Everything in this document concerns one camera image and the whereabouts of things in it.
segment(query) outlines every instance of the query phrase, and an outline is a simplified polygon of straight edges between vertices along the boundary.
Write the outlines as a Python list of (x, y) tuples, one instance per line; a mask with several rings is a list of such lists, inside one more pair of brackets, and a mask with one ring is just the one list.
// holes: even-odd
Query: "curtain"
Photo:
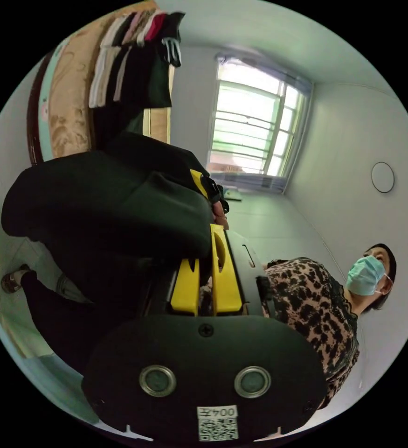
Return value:
[(243, 64), (280, 79), (300, 91), (306, 97), (311, 95), (313, 84), (310, 80), (288, 68), (280, 66), (267, 56), (259, 53), (250, 53), (244, 50), (226, 50), (224, 52), (219, 52), (216, 55), (216, 59), (220, 64), (242, 62)]
[(282, 194), (287, 178), (250, 173), (212, 173), (212, 179), (224, 187), (247, 190), (270, 190)]

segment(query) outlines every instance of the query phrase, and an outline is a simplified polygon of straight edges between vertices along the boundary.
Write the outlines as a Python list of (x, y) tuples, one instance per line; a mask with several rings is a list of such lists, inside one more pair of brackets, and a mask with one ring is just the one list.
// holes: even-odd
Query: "qr code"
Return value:
[(236, 419), (199, 419), (199, 440), (201, 442), (220, 442), (238, 438)]

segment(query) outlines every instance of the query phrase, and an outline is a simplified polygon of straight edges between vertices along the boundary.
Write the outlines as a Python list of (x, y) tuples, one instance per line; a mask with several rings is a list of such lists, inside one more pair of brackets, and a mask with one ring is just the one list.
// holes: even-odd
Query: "sandal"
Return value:
[[(30, 268), (28, 267), (28, 265), (22, 265), (19, 269), (17, 269), (14, 272), (29, 271), (29, 270)], [(2, 277), (2, 281), (0, 282), (3, 291), (5, 291), (7, 294), (15, 293), (16, 291), (22, 288), (22, 286), (18, 285), (16, 281), (13, 278), (11, 278), (14, 272), (4, 275)]]

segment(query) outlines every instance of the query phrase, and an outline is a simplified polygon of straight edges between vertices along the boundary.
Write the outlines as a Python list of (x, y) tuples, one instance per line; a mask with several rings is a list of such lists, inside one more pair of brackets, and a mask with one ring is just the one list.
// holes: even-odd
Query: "pink cloth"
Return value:
[(139, 11), (135, 14), (134, 18), (132, 19), (132, 22), (129, 26), (129, 29), (126, 31), (126, 34), (124, 35), (124, 38), (122, 40), (123, 43), (126, 43), (128, 40), (130, 40), (132, 33), (135, 30), (135, 27), (138, 24), (138, 21), (140, 20), (140, 16), (142, 15), (142, 11)]

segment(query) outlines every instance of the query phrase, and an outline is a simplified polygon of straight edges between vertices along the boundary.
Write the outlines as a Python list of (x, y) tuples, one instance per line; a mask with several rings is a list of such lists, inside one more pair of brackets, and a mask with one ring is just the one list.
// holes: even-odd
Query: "surgical mask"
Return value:
[(353, 294), (373, 295), (380, 293), (376, 288), (379, 281), (386, 275), (384, 265), (373, 255), (360, 258), (350, 269), (346, 281), (346, 288)]

